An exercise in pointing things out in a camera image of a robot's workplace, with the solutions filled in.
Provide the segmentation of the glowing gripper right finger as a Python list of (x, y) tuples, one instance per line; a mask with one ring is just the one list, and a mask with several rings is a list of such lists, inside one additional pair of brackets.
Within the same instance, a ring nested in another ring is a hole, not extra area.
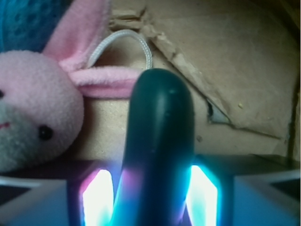
[(186, 199), (190, 226), (298, 226), (300, 162), (280, 155), (197, 155)]

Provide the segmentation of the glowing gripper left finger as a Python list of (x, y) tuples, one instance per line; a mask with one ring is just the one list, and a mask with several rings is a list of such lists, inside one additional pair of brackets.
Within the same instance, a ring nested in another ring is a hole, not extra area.
[(2, 173), (3, 226), (108, 226), (118, 166), (113, 162), (54, 161)]

